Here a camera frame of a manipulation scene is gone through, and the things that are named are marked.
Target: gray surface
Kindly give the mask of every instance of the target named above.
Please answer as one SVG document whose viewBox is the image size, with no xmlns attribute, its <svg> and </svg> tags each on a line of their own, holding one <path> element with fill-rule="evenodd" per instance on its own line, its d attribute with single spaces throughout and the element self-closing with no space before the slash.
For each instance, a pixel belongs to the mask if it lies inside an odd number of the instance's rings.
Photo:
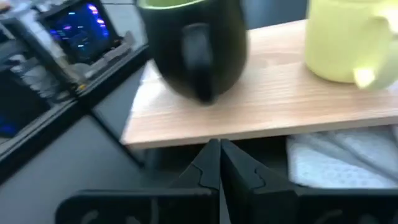
<svg viewBox="0 0 398 224">
<path fill-rule="evenodd" d="M 96 108 L 116 131 L 123 129 L 140 74 Z M 140 179 L 134 164 L 85 117 L 0 186 L 0 221 L 50 224 L 57 205 L 77 190 L 133 189 Z"/>
</svg>

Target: desk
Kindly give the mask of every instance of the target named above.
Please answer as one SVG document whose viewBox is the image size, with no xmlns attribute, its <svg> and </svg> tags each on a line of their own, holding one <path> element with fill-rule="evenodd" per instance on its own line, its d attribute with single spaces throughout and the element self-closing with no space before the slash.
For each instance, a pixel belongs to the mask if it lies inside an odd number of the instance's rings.
<svg viewBox="0 0 398 224">
<path fill-rule="evenodd" d="M 248 27 L 287 22 L 291 19 L 298 20 L 303 17 L 292 18 L 292 15 L 303 16 L 305 14 L 305 0 L 244 0 L 243 2 L 246 6 L 252 4 L 252 7 L 244 7 L 246 16 L 253 17 L 248 19 Z M 258 7 L 262 2 L 267 5 Z M 125 5 L 116 5 L 115 3 L 107 6 L 107 9 L 109 9 L 109 6 L 113 7 L 115 13 L 121 7 L 127 8 Z M 280 7 L 278 6 L 285 6 L 286 8 L 279 10 Z M 256 14 L 253 13 L 252 9 L 257 9 Z M 272 15 L 275 17 L 270 17 L 267 12 L 274 12 Z M 115 24 L 132 22 L 131 20 L 123 20 L 123 17 L 119 18 L 118 16 L 113 19 L 115 19 L 113 20 Z M 131 99 L 134 97 L 138 83 L 138 80 L 123 83 L 123 86 L 119 87 L 119 89 L 126 88 L 121 90 L 122 96 L 114 94 L 107 99 L 109 103 L 112 103 L 111 105 L 99 105 L 102 107 L 100 112 L 104 119 L 117 133 L 121 132 L 123 128 L 124 113 L 127 112 L 124 111 L 124 104 L 128 101 L 126 100 L 127 96 Z M 1 223 L 53 224 L 56 207 L 63 199 L 78 190 L 131 190 L 142 187 L 140 173 L 131 164 L 131 161 L 120 154 L 98 128 L 89 128 L 89 124 L 86 123 L 88 123 L 87 119 L 75 124 L 64 136 L 54 141 L 51 146 L 43 150 L 43 153 L 38 154 L 0 186 Z M 167 150 L 161 151 L 164 154 L 168 153 Z M 167 164 L 174 165 L 181 162 L 182 159 L 186 158 L 186 156 L 182 156 L 184 152 L 180 151 L 178 156 L 167 156 L 167 158 L 170 158 Z M 225 210 L 225 206 L 221 207 L 220 223 L 229 224 L 230 222 L 225 221 L 227 217 L 223 214 L 226 212 L 223 213 L 222 209 Z"/>
<path fill-rule="evenodd" d="M 212 106 L 176 95 L 149 63 L 124 144 L 147 149 L 398 121 L 398 91 L 361 91 L 310 72 L 303 62 L 304 32 L 305 21 L 250 30 L 246 69 Z"/>
</svg>

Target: wooden shelf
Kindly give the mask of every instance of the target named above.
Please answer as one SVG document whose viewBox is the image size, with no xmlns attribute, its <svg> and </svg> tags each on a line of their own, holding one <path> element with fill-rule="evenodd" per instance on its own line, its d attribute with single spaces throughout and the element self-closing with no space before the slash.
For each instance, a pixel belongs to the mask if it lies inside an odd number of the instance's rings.
<svg viewBox="0 0 398 224">
<path fill-rule="evenodd" d="M 212 106 L 144 72 L 122 142 L 135 149 L 398 123 L 398 90 L 358 90 L 315 76 L 303 62 L 305 21 L 250 30 L 241 79 Z"/>
</svg>

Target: blue led light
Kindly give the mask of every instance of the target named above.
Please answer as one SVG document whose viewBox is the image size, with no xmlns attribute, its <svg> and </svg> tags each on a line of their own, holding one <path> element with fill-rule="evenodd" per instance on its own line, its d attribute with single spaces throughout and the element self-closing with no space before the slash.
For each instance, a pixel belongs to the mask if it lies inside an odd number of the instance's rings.
<svg viewBox="0 0 398 224">
<path fill-rule="evenodd" d="M 17 130 L 15 129 L 15 127 L 8 125 L 8 124 L 1 126 L 0 131 L 2 131 L 4 133 L 8 133 L 8 134 L 16 134 L 17 133 Z"/>
<path fill-rule="evenodd" d="M 109 31 L 106 28 L 105 21 L 98 15 L 98 10 L 93 4 L 87 4 L 87 7 L 89 10 L 91 10 L 91 13 L 94 15 L 94 18 L 96 19 L 97 23 L 99 26 L 102 28 L 103 35 L 108 36 Z"/>
<path fill-rule="evenodd" d="M 58 40 L 60 38 L 60 36 L 58 35 L 58 32 L 55 31 L 54 29 L 50 29 L 50 34 L 52 35 L 52 37 L 56 40 Z"/>
</svg>

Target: mug handle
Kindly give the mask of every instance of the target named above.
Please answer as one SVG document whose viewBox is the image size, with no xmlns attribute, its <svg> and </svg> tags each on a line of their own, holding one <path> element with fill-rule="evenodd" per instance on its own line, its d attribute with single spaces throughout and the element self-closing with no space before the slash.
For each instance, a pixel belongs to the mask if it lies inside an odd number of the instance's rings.
<svg viewBox="0 0 398 224">
<path fill-rule="evenodd" d="M 188 80 L 195 96 L 202 103 L 212 103 L 216 98 L 212 77 L 213 54 L 207 24 L 197 23 L 182 30 L 182 56 Z"/>
<path fill-rule="evenodd" d="M 376 17 L 387 21 L 392 33 L 392 40 L 388 46 L 386 59 L 379 71 L 375 71 L 373 68 L 355 69 L 354 79 L 360 89 L 383 89 L 398 78 L 398 7 L 383 9 L 376 14 Z"/>
</svg>

